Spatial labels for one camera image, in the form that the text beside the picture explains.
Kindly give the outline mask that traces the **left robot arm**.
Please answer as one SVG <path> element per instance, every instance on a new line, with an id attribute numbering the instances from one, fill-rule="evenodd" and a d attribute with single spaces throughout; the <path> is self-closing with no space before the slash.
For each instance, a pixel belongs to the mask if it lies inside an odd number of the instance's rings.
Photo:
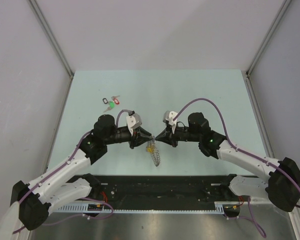
<path id="1" fill-rule="evenodd" d="M 31 180 L 18 181 L 11 193 L 11 203 L 19 203 L 18 219 L 23 228 L 31 231 L 41 226 L 53 210 L 72 201 L 100 196 L 100 182 L 85 174 L 75 183 L 68 183 L 79 171 L 92 166 L 112 144 L 128 143 L 134 149 L 153 139 L 141 126 L 141 118 L 133 113 L 126 118 L 126 126 L 118 127 L 112 115 L 101 115 L 93 129 L 85 133 L 75 150 L 56 167 Z"/>

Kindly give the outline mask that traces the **metal disc with keyrings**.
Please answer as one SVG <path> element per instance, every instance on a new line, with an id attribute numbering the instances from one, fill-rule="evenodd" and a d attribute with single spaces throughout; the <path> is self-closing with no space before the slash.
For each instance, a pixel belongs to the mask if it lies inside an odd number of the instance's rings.
<path id="1" fill-rule="evenodd" d="M 155 167 L 158 167 L 161 163 L 161 157 L 160 157 L 160 152 L 159 152 L 159 149 L 156 145 L 156 140 L 155 140 L 155 137 L 153 136 L 153 140 L 150 141 L 150 142 L 147 142 L 147 145 L 146 145 L 146 148 L 147 147 L 153 147 L 154 148 L 154 152 L 153 153 L 149 153 L 150 156 L 151 156 L 151 159 L 152 159 L 152 162 L 154 163 L 154 166 Z"/>

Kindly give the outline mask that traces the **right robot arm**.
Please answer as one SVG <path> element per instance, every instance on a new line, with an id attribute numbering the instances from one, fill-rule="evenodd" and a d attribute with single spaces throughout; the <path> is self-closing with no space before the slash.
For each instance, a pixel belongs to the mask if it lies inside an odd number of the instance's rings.
<path id="1" fill-rule="evenodd" d="M 262 157 L 234 145 L 225 135 L 212 130 L 201 112 L 190 114 L 187 126 L 178 126 L 172 120 L 176 112 L 167 114 L 165 129 L 156 136 L 156 141 L 174 148 L 179 142 L 196 142 L 206 157 L 235 164 L 261 179 L 265 184 L 266 198 L 277 208 L 291 212 L 298 206 L 300 169 L 294 160 Z"/>

